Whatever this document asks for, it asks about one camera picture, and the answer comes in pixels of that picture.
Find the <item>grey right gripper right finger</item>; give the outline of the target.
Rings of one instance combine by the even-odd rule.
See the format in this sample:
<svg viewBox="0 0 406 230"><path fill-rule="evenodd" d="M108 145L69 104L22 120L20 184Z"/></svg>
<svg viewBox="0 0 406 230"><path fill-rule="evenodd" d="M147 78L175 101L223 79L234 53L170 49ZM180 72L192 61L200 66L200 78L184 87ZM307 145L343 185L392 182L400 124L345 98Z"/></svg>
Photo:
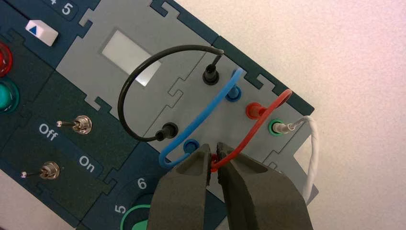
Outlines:
<svg viewBox="0 0 406 230"><path fill-rule="evenodd" d="M304 198L294 183L239 154L218 169L231 230L311 230Z"/></svg>

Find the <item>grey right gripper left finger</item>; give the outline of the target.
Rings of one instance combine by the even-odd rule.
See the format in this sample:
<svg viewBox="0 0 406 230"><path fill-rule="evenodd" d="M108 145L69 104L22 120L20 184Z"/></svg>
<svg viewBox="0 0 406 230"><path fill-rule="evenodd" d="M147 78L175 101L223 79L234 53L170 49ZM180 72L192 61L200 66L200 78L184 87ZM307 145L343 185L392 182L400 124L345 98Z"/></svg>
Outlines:
<svg viewBox="0 0 406 230"><path fill-rule="evenodd" d="M201 145L158 182L149 211L149 230L202 230L211 150Z"/></svg>

